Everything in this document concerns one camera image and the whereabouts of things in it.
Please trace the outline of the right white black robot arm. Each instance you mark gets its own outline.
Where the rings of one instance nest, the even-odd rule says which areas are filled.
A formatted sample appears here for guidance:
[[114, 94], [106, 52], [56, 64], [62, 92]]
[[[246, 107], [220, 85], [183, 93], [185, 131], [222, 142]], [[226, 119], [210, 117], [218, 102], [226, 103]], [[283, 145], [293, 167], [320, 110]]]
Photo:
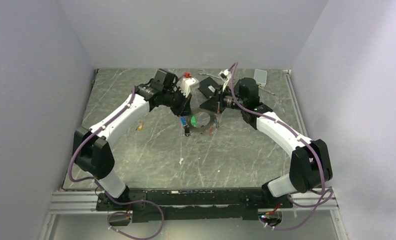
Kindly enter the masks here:
[[261, 102], [254, 79], [242, 78], [233, 89], [228, 84], [218, 84], [210, 77], [202, 80], [198, 89], [208, 99], [199, 107], [215, 114], [225, 109], [240, 110], [246, 123], [274, 140], [291, 158], [288, 174], [263, 185], [262, 203], [272, 208], [284, 195], [305, 193], [318, 187], [325, 191], [325, 183], [333, 177], [326, 143], [300, 134], [281, 120], [273, 109]]

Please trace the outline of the green key tag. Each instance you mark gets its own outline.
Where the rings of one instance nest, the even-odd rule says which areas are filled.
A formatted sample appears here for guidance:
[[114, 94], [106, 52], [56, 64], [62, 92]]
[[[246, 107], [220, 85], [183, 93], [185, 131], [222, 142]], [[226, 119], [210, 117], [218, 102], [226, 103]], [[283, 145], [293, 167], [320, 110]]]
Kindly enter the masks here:
[[197, 127], [197, 122], [196, 122], [196, 118], [194, 115], [190, 118], [190, 122], [193, 127]]

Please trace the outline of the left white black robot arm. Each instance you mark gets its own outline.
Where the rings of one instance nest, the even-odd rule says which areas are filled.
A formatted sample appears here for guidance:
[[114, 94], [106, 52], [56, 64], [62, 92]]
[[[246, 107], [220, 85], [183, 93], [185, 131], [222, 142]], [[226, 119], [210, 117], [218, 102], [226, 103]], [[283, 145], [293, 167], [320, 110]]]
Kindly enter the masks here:
[[[110, 204], [123, 210], [130, 201], [129, 188], [117, 175], [111, 147], [129, 127], [154, 108], [165, 106], [178, 117], [192, 114], [191, 91], [199, 81], [188, 72], [181, 76], [158, 69], [147, 83], [134, 86], [128, 98], [112, 113], [89, 128], [80, 126], [74, 133], [73, 154], [68, 167], [70, 181], [94, 180], [110, 197]], [[90, 174], [75, 179], [72, 168], [77, 165]]]

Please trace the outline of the yellow key tag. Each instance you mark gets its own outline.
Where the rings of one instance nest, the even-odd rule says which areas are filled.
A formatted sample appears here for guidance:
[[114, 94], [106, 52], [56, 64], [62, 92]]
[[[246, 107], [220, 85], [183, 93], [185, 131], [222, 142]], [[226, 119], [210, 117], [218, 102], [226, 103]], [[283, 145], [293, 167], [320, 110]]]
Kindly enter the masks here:
[[137, 131], [141, 131], [141, 130], [143, 129], [143, 126], [144, 126], [144, 123], [143, 123], [143, 122], [139, 122], [139, 124], [138, 124], [136, 130], [137, 130]]

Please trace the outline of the black key tag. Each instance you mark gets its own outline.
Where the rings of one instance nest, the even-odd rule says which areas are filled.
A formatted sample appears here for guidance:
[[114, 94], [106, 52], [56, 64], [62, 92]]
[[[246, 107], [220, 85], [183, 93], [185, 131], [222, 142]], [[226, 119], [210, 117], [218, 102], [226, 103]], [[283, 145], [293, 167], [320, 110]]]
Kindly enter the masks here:
[[184, 129], [184, 135], [185, 135], [186, 137], [189, 137], [189, 136], [190, 136], [190, 131], [189, 131], [188, 128], [185, 128], [185, 129]]

